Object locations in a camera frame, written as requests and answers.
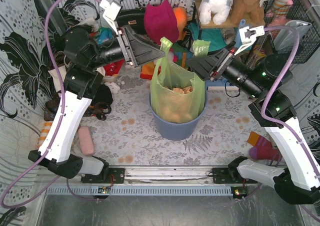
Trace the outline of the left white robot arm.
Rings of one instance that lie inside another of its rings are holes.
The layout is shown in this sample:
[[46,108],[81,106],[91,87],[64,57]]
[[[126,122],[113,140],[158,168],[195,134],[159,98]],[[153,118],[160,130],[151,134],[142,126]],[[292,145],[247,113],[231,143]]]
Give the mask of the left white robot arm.
[[96,69],[122,59],[139,67],[164,57],[165,53],[130,26],[123,26],[117,37],[100,45],[87,30],[74,27],[65,35],[64,54],[71,67],[61,86],[57,113],[43,144],[31,151],[28,158],[64,178],[83,174],[105,181],[110,178],[105,160],[71,154],[76,130],[103,81],[103,75]]

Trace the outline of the green plastic trash bag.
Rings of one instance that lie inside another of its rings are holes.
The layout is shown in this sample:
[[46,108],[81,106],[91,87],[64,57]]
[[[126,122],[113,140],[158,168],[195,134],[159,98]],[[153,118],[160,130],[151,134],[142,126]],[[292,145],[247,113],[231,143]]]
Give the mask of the green plastic trash bag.
[[[163,37],[160,49],[165,56],[158,59],[150,83],[152,109],[161,119],[172,123],[186,123],[197,118],[204,109],[205,82],[195,73],[169,59],[172,42]],[[181,94],[173,88],[192,86],[193,91]]]

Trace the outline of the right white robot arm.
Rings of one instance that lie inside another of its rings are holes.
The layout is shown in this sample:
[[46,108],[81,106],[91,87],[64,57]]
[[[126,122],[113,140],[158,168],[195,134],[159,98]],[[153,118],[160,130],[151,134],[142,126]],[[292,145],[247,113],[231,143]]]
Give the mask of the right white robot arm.
[[262,58],[254,69],[235,58],[234,50],[187,60],[202,79],[226,78],[252,99],[250,112],[276,143],[286,163],[283,169],[262,165],[240,156],[228,165],[235,182],[256,181],[273,188],[289,204],[313,204],[320,198],[320,165],[308,147],[290,99],[280,91],[289,72],[287,57]]

